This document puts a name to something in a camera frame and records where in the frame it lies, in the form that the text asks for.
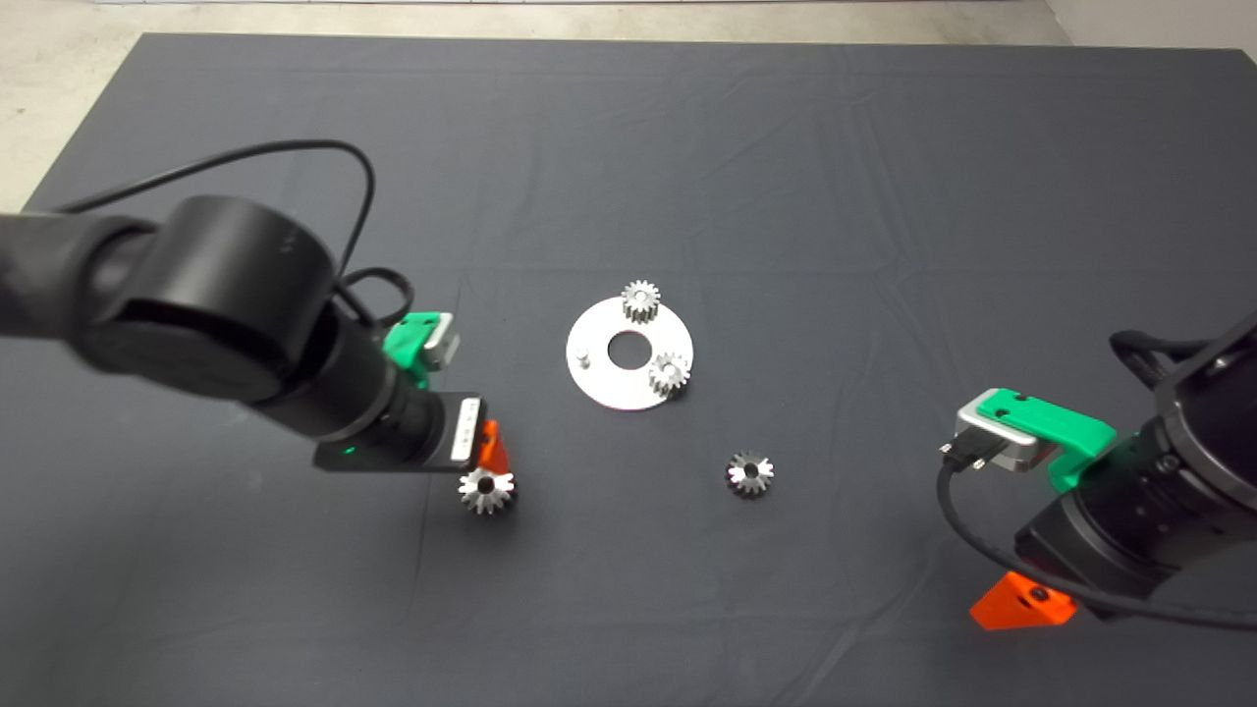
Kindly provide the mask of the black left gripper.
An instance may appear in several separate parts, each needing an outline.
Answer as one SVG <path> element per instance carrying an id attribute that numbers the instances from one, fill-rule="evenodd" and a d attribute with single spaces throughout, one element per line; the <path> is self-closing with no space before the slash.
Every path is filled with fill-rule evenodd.
<path id="1" fill-rule="evenodd" d="M 383 413 L 344 440 L 321 443 L 313 464 L 336 473 L 512 474 L 507 443 L 473 392 L 397 392 Z"/>

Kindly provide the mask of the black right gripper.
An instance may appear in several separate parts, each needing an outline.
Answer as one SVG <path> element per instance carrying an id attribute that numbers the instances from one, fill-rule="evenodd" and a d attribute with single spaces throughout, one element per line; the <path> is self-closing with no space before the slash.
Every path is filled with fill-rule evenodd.
<path id="1" fill-rule="evenodd" d="M 1014 533 L 1014 554 L 1033 569 L 1073 582 L 1146 600 L 1188 569 L 1182 532 L 1189 487 L 1180 470 L 1089 469 L 1073 489 Z M 987 632 L 1057 626 L 1077 611 L 1073 598 L 1003 572 L 970 605 Z"/>

